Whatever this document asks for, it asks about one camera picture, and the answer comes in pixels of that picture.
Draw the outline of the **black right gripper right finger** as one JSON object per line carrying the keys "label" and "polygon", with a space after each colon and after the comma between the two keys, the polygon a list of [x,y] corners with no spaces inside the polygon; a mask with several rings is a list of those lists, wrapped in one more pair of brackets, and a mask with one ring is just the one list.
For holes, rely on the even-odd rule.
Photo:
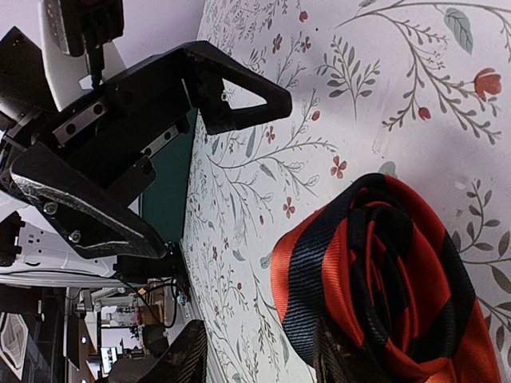
{"label": "black right gripper right finger", "polygon": [[329,318],[316,322],[313,366],[317,382],[383,382],[372,352],[357,346]]}

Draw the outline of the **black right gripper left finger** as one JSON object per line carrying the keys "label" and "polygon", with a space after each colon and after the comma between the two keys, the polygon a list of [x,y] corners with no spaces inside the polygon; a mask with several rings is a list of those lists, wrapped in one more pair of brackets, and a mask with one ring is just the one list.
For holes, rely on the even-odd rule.
{"label": "black right gripper left finger", "polygon": [[208,336],[202,320],[191,320],[159,357],[117,360],[107,382],[206,382]]}

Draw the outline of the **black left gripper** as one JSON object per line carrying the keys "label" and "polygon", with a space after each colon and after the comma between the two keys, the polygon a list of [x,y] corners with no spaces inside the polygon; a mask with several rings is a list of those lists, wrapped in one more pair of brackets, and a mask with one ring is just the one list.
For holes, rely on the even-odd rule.
{"label": "black left gripper", "polygon": [[11,179],[40,212],[57,204],[46,218],[84,259],[163,258],[163,239],[115,199],[136,199],[155,180],[149,158],[158,142],[188,131],[188,98],[209,135],[291,115],[289,91],[210,42],[187,43],[183,55],[184,74],[171,62],[141,62],[7,133]]}

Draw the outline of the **red black striped tie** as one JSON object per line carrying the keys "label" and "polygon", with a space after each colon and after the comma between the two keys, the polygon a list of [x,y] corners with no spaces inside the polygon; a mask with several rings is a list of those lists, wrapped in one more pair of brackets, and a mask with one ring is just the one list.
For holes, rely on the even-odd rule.
{"label": "red black striped tie", "polygon": [[316,322],[329,318],[383,382],[498,382],[473,284],[444,224],[413,189],[358,178],[285,234],[271,291],[293,350],[313,369]]}

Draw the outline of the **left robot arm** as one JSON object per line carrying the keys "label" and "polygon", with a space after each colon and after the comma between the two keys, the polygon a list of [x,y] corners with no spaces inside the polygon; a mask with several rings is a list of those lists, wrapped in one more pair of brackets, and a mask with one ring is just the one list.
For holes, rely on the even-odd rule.
{"label": "left robot arm", "polygon": [[283,119],[291,95],[208,41],[126,67],[120,1],[44,1],[42,43],[1,41],[1,280],[142,285],[182,265],[131,203],[199,110],[211,135]]}

